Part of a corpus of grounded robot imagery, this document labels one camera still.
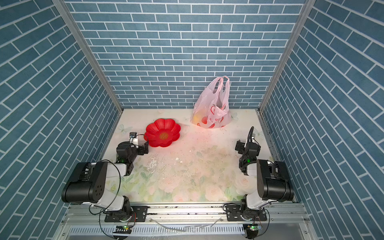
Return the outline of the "red flower-shaped plate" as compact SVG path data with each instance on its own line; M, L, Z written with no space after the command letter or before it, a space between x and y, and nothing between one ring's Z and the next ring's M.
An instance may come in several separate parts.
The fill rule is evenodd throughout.
M146 127L144 139L149 146L169 147L180 138L181 126L173 119L157 119Z

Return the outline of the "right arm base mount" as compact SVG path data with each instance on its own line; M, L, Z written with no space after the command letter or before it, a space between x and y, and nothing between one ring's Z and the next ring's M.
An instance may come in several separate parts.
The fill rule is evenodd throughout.
M266 212L264 210L251 210L249 208L242 209L240 205L229 204L222 206L223 211L226 213L227 221L240 222L240 221L267 221Z

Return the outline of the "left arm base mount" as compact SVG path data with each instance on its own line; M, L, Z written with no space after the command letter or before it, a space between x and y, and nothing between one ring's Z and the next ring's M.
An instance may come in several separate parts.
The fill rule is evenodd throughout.
M128 210L119 210L106 212L105 222L106 223L134 223L134 222L145 222L148 206L131 206Z

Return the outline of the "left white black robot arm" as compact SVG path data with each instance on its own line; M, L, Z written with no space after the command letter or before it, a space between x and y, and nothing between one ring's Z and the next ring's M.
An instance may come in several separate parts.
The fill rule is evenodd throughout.
M62 191L62 201L100 208L100 215L106 215L106 223L145 222L148 207L133 207L129 198L119 191L122 177L132 173L136 157L148 153L148 142L139 146L131 140L117 146L114 163L109 160L78 163Z

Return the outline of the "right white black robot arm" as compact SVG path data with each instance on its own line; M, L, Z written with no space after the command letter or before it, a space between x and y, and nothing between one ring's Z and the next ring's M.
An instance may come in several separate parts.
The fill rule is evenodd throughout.
M235 151L241 154L239 169L245 176L257 179L257 191L244 195L240 216L245 221L267 219L264 207L275 202L292 201L294 187L284 162L258 159L261 146L253 139L237 141Z

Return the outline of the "pink plastic bag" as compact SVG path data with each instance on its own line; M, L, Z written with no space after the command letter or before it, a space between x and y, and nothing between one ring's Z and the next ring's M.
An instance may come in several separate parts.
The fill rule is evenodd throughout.
M195 103L191 123L204 129L223 128L231 122L230 79L215 78L201 93Z

